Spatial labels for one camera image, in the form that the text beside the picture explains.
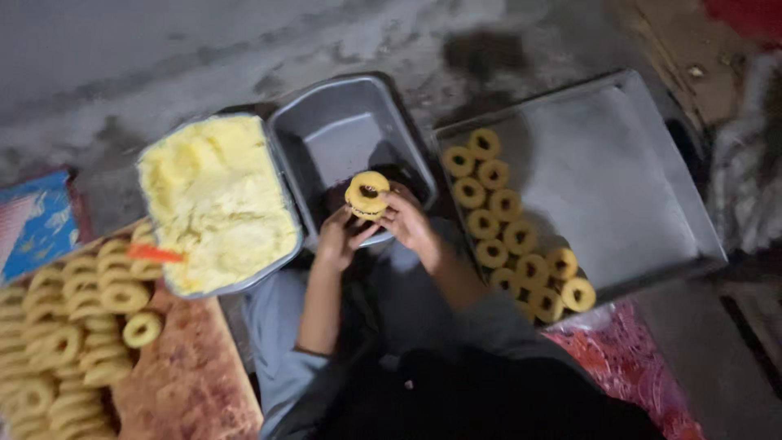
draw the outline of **person's hands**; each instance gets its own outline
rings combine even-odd
[[[389,204],[386,213],[378,220],[380,226],[388,229],[422,260],[424,255],[436,251],[437,234],[418,200],[406,186],[391,182],[391,191],[381,193],[380,197]]]
[[[315,254],[315,265],[338,272],[347,269],[353,261],[356,249],[380,229],[380,225],[374,224],[354,236],[353,233],[366,223],[366,220],[359,218],[355,223],[348,225],[352,215],[350,206],[345,205],[323,222],[321,238]]]

